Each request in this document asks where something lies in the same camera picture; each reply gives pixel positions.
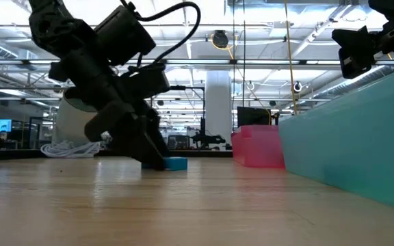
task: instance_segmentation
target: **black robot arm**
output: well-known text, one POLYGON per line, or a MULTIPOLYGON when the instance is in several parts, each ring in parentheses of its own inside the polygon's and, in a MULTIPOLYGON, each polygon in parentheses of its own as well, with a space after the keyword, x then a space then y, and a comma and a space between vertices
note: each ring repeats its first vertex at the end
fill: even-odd
POLYGON ((101 133, 108 131, 113 137, 113 150, 163 170, 168 149, 159 132, 160 118, 145 99, 170 89, 162 59, 194 34, 201 16, 198 6, 180 3, 143 18, 132 3, 122 0, 122 5, 92 29, 83 20, 73 18, 62 0, 29 2, 33 41, 60 58, 60 62, 51 64, 49 76, 60 81, 70 79, 77 89, 73 96, 98 111, 86 124, 86 137, 98 141, 101 133), (140 67, 138 62, 121 76, 114 73, 111 66, 123 65, 138 53, 141 60, 156 46, 139 21, 153 21, 187 6, 196 9, 198 20, 184 40, 150 65, 140 67))
POLYGON ((380 32, 334 30, 332 38, 341 46, 341 69, 346 79, 353 79, 371 69, 376 63, 374 55, 394 52, 394 1, 369 0, 369 6, 384 14, 387 22, 380 32))

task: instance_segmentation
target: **wooden tabletop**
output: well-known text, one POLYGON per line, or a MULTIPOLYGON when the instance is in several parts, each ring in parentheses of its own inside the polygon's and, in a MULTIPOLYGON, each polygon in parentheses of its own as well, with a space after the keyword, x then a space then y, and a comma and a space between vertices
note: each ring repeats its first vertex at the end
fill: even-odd
POLYGON ((231 159, 1 161, 2 245, 391 246, 394 208, 231 159))

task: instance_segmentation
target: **white column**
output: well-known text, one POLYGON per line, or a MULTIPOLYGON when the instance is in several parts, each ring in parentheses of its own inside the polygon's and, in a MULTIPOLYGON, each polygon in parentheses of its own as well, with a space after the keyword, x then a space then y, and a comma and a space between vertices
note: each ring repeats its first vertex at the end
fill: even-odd
POLYGON ((232 144, 232 100, 229 71, 208 71, 205 85, 206 134, 221 135, 232 144))

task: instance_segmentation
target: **translucent pink bin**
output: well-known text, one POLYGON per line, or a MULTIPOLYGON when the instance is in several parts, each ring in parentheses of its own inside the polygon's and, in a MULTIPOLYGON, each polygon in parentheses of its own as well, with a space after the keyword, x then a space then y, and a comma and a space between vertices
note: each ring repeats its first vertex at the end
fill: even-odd
POLYGON ((246 167, 285 168, 279 126, 242 126, 232 133, 233 158, 246 167))

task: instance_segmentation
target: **teal container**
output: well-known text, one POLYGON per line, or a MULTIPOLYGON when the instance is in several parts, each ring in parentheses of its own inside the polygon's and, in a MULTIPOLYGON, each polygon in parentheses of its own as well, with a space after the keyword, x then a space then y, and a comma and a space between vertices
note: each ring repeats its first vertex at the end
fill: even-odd
POLYGON ((289 172, 394 206, 394 73, 280 123, 289 172))

